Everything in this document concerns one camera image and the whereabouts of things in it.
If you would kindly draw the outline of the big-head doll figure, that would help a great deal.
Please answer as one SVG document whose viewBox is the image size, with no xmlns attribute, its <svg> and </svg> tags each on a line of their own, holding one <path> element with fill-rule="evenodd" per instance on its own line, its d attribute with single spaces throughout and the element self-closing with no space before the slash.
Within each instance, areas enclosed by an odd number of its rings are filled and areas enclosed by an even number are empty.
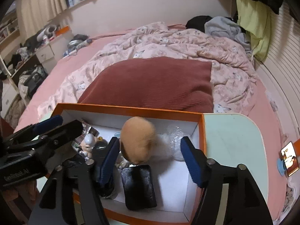
<svg viewBox="0 0 300 225">
<path fill-rule="evenodd" d="M 101 136 L 94 136 L 92 133 L 88 133 L 80 144 L 79 154 L 84 158 L 87 165 L 94 163 L 92 150 L 96 143 L 102 141 Z"/>
</svg>

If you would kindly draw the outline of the black lace fabric bundle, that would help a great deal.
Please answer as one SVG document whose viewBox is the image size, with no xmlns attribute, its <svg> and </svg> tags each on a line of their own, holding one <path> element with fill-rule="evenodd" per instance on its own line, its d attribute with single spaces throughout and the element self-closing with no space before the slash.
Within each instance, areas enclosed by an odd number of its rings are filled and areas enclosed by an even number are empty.
<svg viewBox="0 0 300 225">
<path fill-rule="evenodd" d="M 113 170 L 119 155 L 119 146 L 119 139 L 113 137 L 107 145 L 103 141 L 96 143 L 92 150 L 94 169 L 91 176 L 96 182 L 96 191 L 100 198 L 110 198 L 114 192 Z"/>
</svg>

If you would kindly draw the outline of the tan round plush toy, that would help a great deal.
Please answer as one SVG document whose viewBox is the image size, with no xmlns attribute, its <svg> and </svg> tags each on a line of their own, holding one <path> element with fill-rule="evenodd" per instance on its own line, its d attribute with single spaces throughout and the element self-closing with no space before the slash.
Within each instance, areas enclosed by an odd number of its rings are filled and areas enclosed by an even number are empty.
<svg viewBox="0 0 300 225">
<path fill-rule="evenodd" d="M 155 126 L 142 117 L 128 119 L 122 129 L 120 148 L 123 157 L 134 165 L 148 161 L 156 144 Z"/>
</svg>

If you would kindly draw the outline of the clear plastic bag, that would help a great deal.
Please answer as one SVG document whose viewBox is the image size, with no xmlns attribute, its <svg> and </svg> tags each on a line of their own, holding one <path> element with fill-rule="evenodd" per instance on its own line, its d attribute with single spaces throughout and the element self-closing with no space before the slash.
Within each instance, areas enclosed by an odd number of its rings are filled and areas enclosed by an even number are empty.
<svg viewBox="0 0 300 225">
<path fill-rule="evenodd" d="M 183 137 L 191 138 L 191 136 L 184 132 L 180 127 L 171 125 L 166 129 L 165 143 L 168 147 L 170 156 L 176 161 L 184 161 L 181 151 L 181 140 Z"/>
</svg>

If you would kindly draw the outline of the white fur pompom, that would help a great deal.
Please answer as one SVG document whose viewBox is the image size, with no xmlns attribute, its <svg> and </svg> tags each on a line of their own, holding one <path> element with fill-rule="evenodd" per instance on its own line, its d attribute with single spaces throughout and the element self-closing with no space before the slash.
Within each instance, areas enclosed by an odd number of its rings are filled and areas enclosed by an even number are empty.
<svg viewBox="0 0 300 225">
<path fill-rule="evenodd" d="M 154 147 L 151 151 L 150 160 L 162 161 L 162 160 L 169 160 L 169 159 L 173 159 L 173 158 L 170 156 L 168 152 L 168 147 L 165 143 L 165 134 L 157 134 Z"/>
</svg>

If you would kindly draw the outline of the blue phone stand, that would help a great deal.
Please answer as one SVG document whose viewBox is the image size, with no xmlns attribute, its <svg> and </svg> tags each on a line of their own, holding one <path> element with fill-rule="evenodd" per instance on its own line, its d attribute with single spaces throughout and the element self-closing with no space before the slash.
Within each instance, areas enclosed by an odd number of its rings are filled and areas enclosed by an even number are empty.
<svg viewBox="0 0 300 225">
<path fill-rule="evenodd" d="M 282 160 L 280 158 L 277 159 L 277 169 L 278 169 L 281 176 L 285 176 L 287 168 L 286 168 L 284 160 Z"/>
</svg>

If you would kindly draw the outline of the smartphone on stand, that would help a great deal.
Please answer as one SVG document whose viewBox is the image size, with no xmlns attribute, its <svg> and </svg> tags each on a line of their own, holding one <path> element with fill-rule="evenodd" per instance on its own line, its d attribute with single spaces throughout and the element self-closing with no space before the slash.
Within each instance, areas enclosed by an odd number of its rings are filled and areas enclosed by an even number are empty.
<svg viewBox="0 0 300 225">
<path fill-rule="evenodd" d="M 288 177 L 290 177 L 299 170 L 296 150 L 291 141 L 281 149 L 281 156 L 285 173 Z"/>
</svg>

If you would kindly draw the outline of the white drawer cabinet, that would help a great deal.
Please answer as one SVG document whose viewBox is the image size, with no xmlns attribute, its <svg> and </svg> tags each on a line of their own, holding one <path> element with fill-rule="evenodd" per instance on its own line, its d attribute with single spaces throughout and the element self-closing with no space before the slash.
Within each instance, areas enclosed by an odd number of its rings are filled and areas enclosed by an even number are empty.
<svg viewBox="0 0 300 225">
<path fill-rule="evenodd" d="M 36 51 L 39 62 L 51 72 L 57 62 L 64 57 L 64 53 L 68 49 L 68 44 L 73 38 L 73 33 L 69 25 L 58 28 L 43 40 L 43 45 Z"/>
</svg>

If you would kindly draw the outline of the dark red pillow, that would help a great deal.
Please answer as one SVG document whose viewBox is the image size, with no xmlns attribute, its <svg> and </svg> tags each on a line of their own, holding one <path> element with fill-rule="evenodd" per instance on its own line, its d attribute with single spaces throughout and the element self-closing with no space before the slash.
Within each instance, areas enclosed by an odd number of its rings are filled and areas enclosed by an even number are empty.
<svg viewBox="0 0 300 225">
<path fill-rule="evenodd" d="M 103 70 L 81 104 L 212 113 L 211 62 L 155 57 L 128 59 Z"/>
</svg>

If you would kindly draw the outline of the pink floral quilt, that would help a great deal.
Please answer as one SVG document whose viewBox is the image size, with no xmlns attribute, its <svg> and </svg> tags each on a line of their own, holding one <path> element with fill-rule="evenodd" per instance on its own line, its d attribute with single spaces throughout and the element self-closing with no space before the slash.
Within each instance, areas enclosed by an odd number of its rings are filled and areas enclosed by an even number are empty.
<svg viewBox="0 0 300 225">
<path fill-rule="evenodd" d="M 127 59 L 170 57 L 212 63 L 213 102 L 228 112 L 248 115 L 256 102 L 258 76 L 242 45 L 196 29 L 170 29 L 155 22 L 117 38 L 98 52 L 82 49 L 83 65 L 65 73 L 54 92 L 37 107 L 38 118 L 58 103 L 77 103 L 84 90 L 107 67 Z"/>
</svg>

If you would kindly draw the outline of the black garment on bed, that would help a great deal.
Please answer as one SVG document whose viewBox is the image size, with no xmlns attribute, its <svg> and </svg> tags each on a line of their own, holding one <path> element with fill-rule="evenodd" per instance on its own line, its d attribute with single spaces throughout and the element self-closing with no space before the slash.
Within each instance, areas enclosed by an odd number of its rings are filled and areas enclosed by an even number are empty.
<svg viewBox="0 0 300 225">
<path fill-rule="evenodd" d="M 204 25 L 207 22 L 209 22 L 211 19 L 212 17 L 207 15 L 193 17 L 186 23 L 186 29 L 197 29 L 204 33 L 205 32 Z"/>
</svg>

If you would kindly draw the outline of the grey clothes pile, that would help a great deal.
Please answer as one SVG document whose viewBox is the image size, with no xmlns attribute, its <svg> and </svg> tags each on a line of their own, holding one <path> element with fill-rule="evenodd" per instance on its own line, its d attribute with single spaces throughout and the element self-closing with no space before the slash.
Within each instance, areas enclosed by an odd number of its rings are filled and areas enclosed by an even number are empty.
<svg viewBox="0 0 300 225">
<path fill-rule="evenodd" d="M 212 37 L 226 37 L 243 46 L 251 54 L 251 41 L 246 32 L 229 18 L 217 16 L 204 24 L 204 31 Z"/>
</svg>

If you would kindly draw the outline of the yellow-green hanging cloth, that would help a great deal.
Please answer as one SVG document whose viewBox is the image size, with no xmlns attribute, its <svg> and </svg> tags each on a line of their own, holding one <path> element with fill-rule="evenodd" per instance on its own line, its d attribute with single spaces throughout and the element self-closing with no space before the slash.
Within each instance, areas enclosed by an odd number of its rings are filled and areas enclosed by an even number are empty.
<svg viewBox="0 0 300 225">
<path fill-rule="evenodd" d="M 252 56 L 264 61 L 271 41 L 271 9 L 260 1 L 236 0 L 237 24 L 250 35 Z"/>
</svg>

